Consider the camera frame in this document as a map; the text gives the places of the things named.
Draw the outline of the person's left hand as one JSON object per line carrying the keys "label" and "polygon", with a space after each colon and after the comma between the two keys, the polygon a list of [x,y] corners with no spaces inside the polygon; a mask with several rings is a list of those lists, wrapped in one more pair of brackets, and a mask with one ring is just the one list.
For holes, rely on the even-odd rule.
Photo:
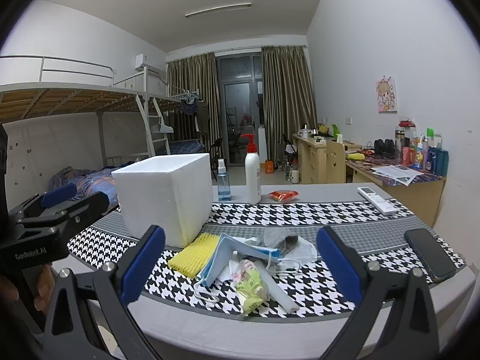
{"label": "person's left hand", "polygon": [[[34,298],[34,307],[37,311],[48,314],[50,301],[55,286],[55,275],[50,264],[42,267],[38,275]],[[16,302],[20,299],[17,288],[7,278],[1,277],[0,280],[1,296],[7,302]]]}

